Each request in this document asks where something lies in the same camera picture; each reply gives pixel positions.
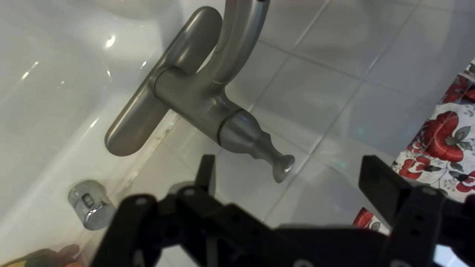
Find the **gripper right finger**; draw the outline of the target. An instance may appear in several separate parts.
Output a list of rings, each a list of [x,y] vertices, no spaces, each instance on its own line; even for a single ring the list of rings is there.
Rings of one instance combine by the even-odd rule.
[[[358,187],[391,227],[375,267],[440,267],[438,244],[475,267],[475,195],[455,201],[400,177],[375,155],[363,156]]]

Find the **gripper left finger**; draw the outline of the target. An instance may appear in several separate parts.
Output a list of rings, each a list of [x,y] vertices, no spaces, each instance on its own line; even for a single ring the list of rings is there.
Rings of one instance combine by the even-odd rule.
[[[157,200],[123,199],[91,267],[155,267],[168,247],[180,246],[199,267],[283,267],[278,237],[236,205],[212,195],[215,156],[202,157],[192,184]]]

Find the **brushed steel tap lever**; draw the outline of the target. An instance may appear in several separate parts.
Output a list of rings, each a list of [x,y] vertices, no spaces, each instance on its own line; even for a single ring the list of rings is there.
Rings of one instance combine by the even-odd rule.
[[[248,154],[262,159],[272,167],[276,183],[282,183],[295,165],[295,157],[283,154],[272,143],[271,135],[265,132],[256,118],[246,110],[239,110],[227,116],[217,132],[218,144],[236,154]]]

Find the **floral shower curtain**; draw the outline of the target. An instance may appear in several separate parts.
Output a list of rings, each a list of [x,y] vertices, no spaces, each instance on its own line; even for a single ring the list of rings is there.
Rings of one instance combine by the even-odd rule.
[[[455,201],[475,195],[475,59],[456,76],[431,117],[389,167],[409,182],[431,186]],[[349,260],[345,267],[375,267],[391,227],[366,208],[359,211],[354,225],[363,229],[363,236],[344,251]],[[448,256],[444,251],[468,266],[441,244],[435,263]]]

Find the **chrome drain knob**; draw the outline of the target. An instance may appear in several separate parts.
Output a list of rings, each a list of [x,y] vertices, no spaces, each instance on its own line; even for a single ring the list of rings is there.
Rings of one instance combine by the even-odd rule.
[[[85,229],[97,231],[109,226],[116,211],[105,187],[96,180],[83,180],[68,193],[68,202]]]

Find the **white bathtub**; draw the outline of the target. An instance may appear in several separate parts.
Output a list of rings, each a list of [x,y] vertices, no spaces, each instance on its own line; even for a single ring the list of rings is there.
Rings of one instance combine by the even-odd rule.
[[[0,0],[0,266],[38,252],[88,261],[68,201],[80,181],[121,198],[179,120],[166,111],[145,145],[116,156],[108,129],[191,14],[225,0]]]

